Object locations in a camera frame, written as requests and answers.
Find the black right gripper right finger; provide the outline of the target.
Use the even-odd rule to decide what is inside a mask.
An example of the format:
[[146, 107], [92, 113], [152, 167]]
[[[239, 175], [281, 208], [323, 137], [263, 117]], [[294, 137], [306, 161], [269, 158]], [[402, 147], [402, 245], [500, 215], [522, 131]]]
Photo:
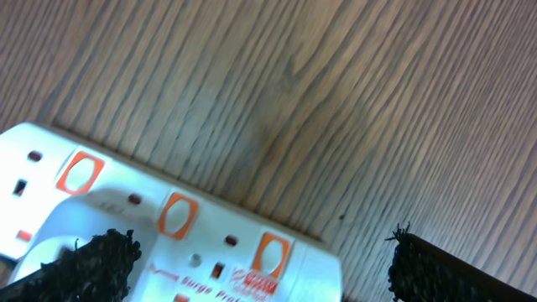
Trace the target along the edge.
[[536, 302], [530, 294], [484, 273], [471, 264], [397, 226], [388, 291], [403, 302]]

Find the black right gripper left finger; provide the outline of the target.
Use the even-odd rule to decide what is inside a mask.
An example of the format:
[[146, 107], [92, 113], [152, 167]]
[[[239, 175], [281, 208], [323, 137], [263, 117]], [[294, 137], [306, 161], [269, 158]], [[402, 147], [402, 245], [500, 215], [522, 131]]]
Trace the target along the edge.
[[130, 291], [128, 276], [141, 257], [132, 229], [109, 229], [2, 288], [1, 302], [122, 302]]

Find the white charger adapter plug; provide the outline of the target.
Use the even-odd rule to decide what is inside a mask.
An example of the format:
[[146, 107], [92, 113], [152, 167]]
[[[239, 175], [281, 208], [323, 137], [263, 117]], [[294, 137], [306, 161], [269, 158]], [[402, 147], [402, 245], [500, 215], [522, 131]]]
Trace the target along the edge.
[[15, 266], [8, 284], [36, 272], [42, 263], [55, 261], [61, 251], [83, 247], [95, 235], [113, 228], [122, 234], [132, 230], [133, 240], [140, 243], [141, 258], [134, 263], [128, 276], [129, 295], [139, 294], [147, 281], [143, 269], [157, 232], [149, 218], [124, 214], [133, 208], [134, 204], [115, 190], [98, 190], [63, 200], [38, 230], [29, 250]]

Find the white power strip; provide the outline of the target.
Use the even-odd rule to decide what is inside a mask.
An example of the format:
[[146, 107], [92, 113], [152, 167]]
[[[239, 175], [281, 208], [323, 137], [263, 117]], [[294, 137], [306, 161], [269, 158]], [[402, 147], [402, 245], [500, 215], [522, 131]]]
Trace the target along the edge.
[[321, 243], [52, 128], [1, 136], [1, 254], [15, 266], [52, 210], [98, 190], [125, 195], [126, 216], [157, 237], [131, 301], [338, 301], [338, 257]]

